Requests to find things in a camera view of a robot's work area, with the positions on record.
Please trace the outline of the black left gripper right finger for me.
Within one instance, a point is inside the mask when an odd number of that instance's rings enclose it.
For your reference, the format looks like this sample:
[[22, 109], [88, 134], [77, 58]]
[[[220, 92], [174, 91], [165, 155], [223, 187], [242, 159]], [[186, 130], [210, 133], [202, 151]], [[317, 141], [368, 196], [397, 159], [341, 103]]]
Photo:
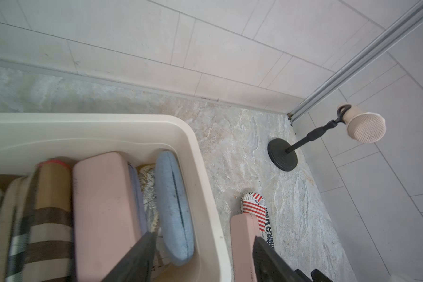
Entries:
[[253, 263], [258, 282], [306, 282], [269, 246], [262, 237], [255, 237]]

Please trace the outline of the light blue case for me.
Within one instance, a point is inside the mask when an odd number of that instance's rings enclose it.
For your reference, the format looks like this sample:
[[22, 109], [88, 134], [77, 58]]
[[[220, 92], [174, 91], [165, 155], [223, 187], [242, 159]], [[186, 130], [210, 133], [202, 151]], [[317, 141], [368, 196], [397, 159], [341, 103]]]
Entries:
[[163, 151], [157, 157], [155, 190], [166, 250], [170, 261], [182, 266], [194, 255], [195, 235], [182, 173], [171, 151]]

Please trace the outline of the pink slim case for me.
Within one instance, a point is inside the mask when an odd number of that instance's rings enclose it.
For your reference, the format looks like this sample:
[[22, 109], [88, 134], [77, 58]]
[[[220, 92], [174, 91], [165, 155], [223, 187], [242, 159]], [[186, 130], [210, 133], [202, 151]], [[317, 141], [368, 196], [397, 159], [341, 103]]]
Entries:
[[235, 282], [256, 282], [252, 253], [255, 238], [261, 236], [257, 217], [250, 213], [233, 216], [230, 232]]

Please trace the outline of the lilac case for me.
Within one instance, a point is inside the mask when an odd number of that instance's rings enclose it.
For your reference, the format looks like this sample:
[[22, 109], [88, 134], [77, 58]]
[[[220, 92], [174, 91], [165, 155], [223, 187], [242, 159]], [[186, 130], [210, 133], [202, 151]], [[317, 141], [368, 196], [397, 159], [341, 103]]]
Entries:
[[135, 202], [137, 207], [137, 217], [139, 220], [139, 226], [141, 230], [141, 234], [144, 235], [148, 231], [147, 221], [146, 221], [146, 213], [143, 204], [143, 193], [141, 190], [141, 184], [139, 181], [139, 176], [137, 174], [136, 169], [128, 163], [129, 169], [129, 176], [130, 182], [132, 184], [132, 189], [135, 194]]

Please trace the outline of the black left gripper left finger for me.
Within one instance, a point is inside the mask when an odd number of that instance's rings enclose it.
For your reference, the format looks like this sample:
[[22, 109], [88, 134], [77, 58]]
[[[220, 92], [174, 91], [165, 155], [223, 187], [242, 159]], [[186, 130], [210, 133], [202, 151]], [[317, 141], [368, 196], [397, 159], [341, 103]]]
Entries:
[[103, 282], [149, 282], [156, 252], [156, 235], [145, 233], [106, 275]]

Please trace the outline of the plaid brown case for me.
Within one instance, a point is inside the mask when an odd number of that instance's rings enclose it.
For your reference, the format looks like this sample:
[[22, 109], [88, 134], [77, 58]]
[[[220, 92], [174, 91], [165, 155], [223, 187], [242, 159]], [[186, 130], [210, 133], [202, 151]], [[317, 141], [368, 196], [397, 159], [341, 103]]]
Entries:
[[6, 282], [69, 282], [73, 265], [72, 169], [38, 164], [18, 190]]

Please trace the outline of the cream patterned glasses case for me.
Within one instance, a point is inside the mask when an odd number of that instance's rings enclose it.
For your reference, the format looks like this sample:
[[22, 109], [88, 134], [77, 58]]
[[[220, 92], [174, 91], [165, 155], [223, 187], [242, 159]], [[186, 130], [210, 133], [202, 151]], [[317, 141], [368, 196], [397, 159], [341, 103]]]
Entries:
[[143, 193], [143, 206], [148, 230], [156, 235], [156, 251], [152, 266], [151, 281], [156, 280], [171, 264], [162, 236], [155, 190], [155, 164], [137, 167]]

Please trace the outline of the cream plastic storage box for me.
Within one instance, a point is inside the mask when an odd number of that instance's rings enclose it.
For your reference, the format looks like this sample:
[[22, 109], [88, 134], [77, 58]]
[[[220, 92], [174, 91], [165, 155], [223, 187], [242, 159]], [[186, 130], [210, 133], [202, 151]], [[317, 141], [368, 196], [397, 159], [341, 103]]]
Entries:
[[212, 188], [194, 131], [170, 115], [0, 113], [0, 175], [25, 175], [47, 159], [76, 161], [119, 152], [139, 166], [176, 154], [195, 232], [195, 255], [161, 282], [229, 282], [232, 267]]

